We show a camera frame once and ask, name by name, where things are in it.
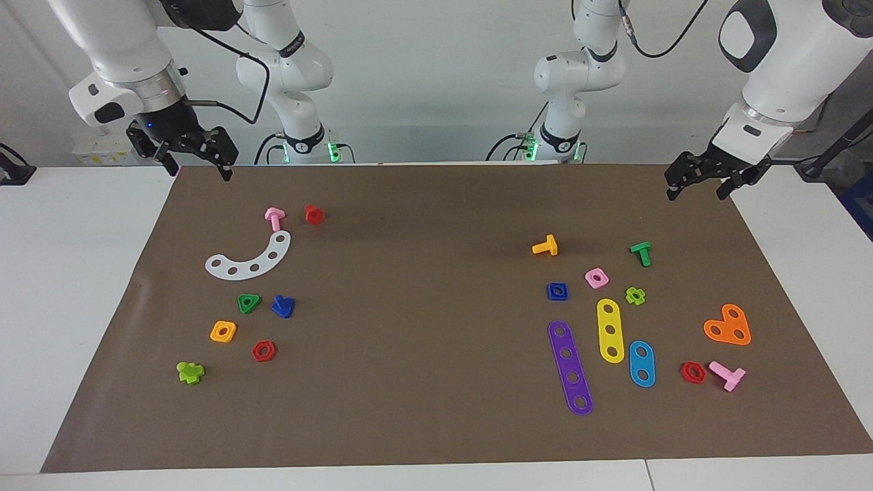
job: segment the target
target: plastic toy part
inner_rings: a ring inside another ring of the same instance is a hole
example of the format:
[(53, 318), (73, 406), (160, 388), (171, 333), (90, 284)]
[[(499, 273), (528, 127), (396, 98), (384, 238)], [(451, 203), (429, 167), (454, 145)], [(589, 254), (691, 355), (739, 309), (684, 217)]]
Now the plastic toy part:
[(270, 236), (270, 244), (255, 259), (245, 262), (232, 261), (224, 254), (206, 259), (206, 271), (219, 280), (241, 281), (257, 278), (267, 273), (285, 257), (291, 246), (291, 234), (280, 230)]
[(244, 315), (251, 314), (251, 311), (261, 304), (260, 295), (241, 294), (237, 297), (237, 305), (239, 311)]
[(552, 322), (548, 326), (548, 338), (552, 343), (554, 362), (558, 365), (567, 407), (578, 416), (589, 414), (594, 410), (595, 403), (588, 389), (588, 381), (585, 380), (585, 371), (582, 370), (570, 326), (562, 321)]
[(231, 342), (233, 335), (237, 333), (237, 324), (227, 321), (218, 321), (212, 326), (210, 339), (214, 342)]
[(548, 299), (550, 301), (567, 301), (569, 298), (570, 290), (567, 289), (567, 283), (548, 284)]
[(258, 341), (251, 349), (251, 355), (258, 363), (269, 362), (276, 356), (276, 345), (272, 341)]
[(309, 225), (318, 225), (325, 221), (325, 212), (314, 204), (308, 204), (303, 207), (303, 219)]
[(652, 265), (652, 259), (649, 256), (649, 249), (651, 248), (652, 244), (649, 242), (640, 242), (637, 245), (632, 245), (630, 251), (640, 255), (640, 262), (643, 263), (643, 267), (649, 267)]
[(743, 309), (727, 303), (721, 308), (723, 321), (706, 321), (704, 333), (706, 337), (718, 342), (728, 342), (746, 346), (752, 342), (752, 331), (749, 330), (749, 322)]
[(630, 344), (630, 379), (648, 389), (655, 384), (655, 351), (645, 341)]
[(203, 365), (198, 365), (197, 363), (179, 362), (175, 369), (179, 372), (179, 381), (188, 385), (199, 384), (200, 377), (206, 373)]
[(710, 370), (714, 371), (719, 377), (724, 378), (725, 390), (728, 392), (733, 392), (739, 381), (746, 375), (746, 371), (741, 368), (737, 368), (736, 371), (730, 371), (719, 362), (710, 362)]
[(646, 302), (646, 293), (640, 288), (630, 287), (624, 293), (624, 300), (628, 301), (630, 304), (639, 307)]
[(537, 244), (532, 247), (534, 254), (542, 254), (543, 252), (548, 252), (553, 256), (558, 255), (558, 243), (554, 240), (554, 235), (551, 233), (546, 235), (546, 242), (542, 244)]
[(280, 210), (279, 208), (268, 208), (267, 212), (264, 214), (264, 220), (270, 222), (270, 226), (274, 232), (282, 230), (282, 227), (279, 226), (278, 222), (284, 217), (285, 211)]
[(682, 373), (682, 378), (685, 379), (685, 382), (691, 382), (692, 384), (702, 384), (704, 380), (706, 380), (706, 370), (704, 370), (704, 366), (700, 363), (682, 363), (682, 368), (679, 369), (679, 371)]
[(283, 319), (288, 319), (294, 314), (294, 301), (291, 297), (283, 297), (282, 295), (276, 295), (276, 299), (273, 301), (271, 306), (272, 311), (276, 313), (279, 317)]
[(596, 290), (597, 288), (607, 286), (609, 284), (609, 277), (598, 267), (585, 273), (585, 281)]
[(622, 313), (615, 301), (605, 298), (597, 302), (597, 328), (603, 359), (621, 363), (624, 360)]

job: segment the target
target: white arc with holes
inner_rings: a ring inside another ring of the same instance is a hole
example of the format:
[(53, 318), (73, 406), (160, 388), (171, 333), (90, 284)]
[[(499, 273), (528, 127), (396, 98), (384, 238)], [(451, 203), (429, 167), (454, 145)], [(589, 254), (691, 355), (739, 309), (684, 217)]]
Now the white arc with holes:
[(280, 230), (270, 236), (270, 244), (255, 259), (237, 262), (224, 254), (206, 259), (206, 271), (219, 280), (242, 281), (257, 278), (267, 273), (285, 257), (291, 246), (291, 234)]

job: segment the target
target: red toy piece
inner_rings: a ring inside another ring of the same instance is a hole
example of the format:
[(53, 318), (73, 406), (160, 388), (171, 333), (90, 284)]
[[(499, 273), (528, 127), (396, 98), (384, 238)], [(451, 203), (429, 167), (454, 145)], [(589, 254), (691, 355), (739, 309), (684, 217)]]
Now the red toy piece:
[(692, 384), (702, 384), (706, 379), (706, 371), (704, 366), (697, 362), (685, 362), (682, 364), (682, 378), (685, 382)]
[(276, 345), (272, 341), (258, 341), (251, 349), (251, 355), (258, 363), (269, 362), (276, 356)]
[(309, 225), (318, 225), (325, 221), (325, 212), (314, 204), (308, 204), (303, 207), (303, 216)]

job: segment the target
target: lime green toy piece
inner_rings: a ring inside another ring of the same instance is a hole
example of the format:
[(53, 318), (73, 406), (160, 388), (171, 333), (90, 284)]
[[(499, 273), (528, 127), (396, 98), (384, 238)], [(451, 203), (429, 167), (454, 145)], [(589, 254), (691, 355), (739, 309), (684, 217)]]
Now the lime green toy piece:
[(641, 306), (646, 302), (646, 293), (641, 288), (630, 287), (625, 292), (624, 300), (636, 306)]
[(200, 377), (206, 373), (203, 365), (198, 365), (197, 363), (179, 362), (175, 369), (179, 371), (179, 380), (188, 385), (199, 384)]
[(237, 305), (239, 305), (239, 311), (245, 315), (251, 314), (251, 311), (255, 309), (261, 303), (260, 295), (251, 295), (251, 294), (241, 294), (237, 297)]
[(643, 263), (643, 267), (649, 267), (652, 265), (652, 259), (649, 256), (649, 249), (651, 248), (652, 244), (650, 242), (640, 242), (637, 245), (632, 245), (630, 251), (634, 254), (640, 255), (640, 261)]

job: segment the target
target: purple toy bar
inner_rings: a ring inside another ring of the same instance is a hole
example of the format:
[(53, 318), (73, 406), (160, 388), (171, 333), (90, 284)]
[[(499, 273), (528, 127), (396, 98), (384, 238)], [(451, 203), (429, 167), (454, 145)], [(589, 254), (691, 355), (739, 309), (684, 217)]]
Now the purple toy bar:
[(585, 416), (594, 410), (595, 404), (588, 390), (582, 362), (573, 342), (570, 326), (563, 321), (555, 321), (548, 326), (548, 338), (552, 342), (554, 361), (558, 365), (560, 382), (564, 386), (564, 396), (567, 397), (567, 407), (574, 414)]

